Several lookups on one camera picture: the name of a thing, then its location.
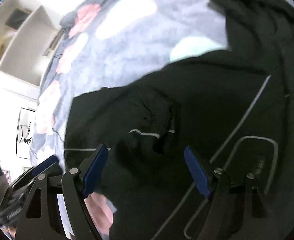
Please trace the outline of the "black hooded jacket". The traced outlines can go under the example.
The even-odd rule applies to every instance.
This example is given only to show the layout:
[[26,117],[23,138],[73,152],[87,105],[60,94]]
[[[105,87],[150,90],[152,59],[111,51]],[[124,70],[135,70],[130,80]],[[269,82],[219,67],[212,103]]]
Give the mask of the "black hooded jacket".
[[294,228],[294,8],[211,0],[229,47],[72,101],[65,164],[109,239],[286,239]]

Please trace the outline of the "white poster with black drawing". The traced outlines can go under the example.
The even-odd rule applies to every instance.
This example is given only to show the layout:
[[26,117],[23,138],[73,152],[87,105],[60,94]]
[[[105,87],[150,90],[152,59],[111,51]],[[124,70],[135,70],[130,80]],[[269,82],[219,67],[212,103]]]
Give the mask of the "white poster with black drawing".
[[21,108],[18,115],[16,133],[16,156],[30,159],[30,146],[34,134],[35,111]]

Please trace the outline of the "white bookshelf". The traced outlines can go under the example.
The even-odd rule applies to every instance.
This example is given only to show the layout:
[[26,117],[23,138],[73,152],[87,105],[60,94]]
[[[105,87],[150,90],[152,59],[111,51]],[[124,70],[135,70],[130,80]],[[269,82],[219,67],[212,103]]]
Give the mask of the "white bookshelf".
[[[16,8],[31,12],[18,30],[5,26]],[[39,86],[58,32],[57,23],[37,0],[4,0],[0,5],[0,35],[3,37],[0,71]]]

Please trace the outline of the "grey floral bed quilt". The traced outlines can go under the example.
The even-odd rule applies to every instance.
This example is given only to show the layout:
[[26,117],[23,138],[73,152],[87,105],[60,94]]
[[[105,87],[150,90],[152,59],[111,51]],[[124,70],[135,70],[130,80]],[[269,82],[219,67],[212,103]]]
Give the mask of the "grey floral bed quilt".
[[65,165],[72,105],[77,132],[68,160],[104,143],[108,161],[87,199],[104,239],[188,239],[202,202],[184,161],[188,144],[211,157],[227,136],[227,102],[213,62],[228,42],[210,0],[85,0],[61,20],[40,88],[31,163]]

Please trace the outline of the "black picture frame on shelf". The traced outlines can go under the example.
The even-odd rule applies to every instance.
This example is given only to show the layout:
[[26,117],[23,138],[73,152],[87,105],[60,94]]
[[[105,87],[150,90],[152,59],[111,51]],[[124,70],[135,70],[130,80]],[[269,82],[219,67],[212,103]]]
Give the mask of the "black picture frame on shelf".
[[29,11],[16,8],[13,10],[9,18],[6,20],[5,26],[14,30],[18,30],[30,14],[31,12]]

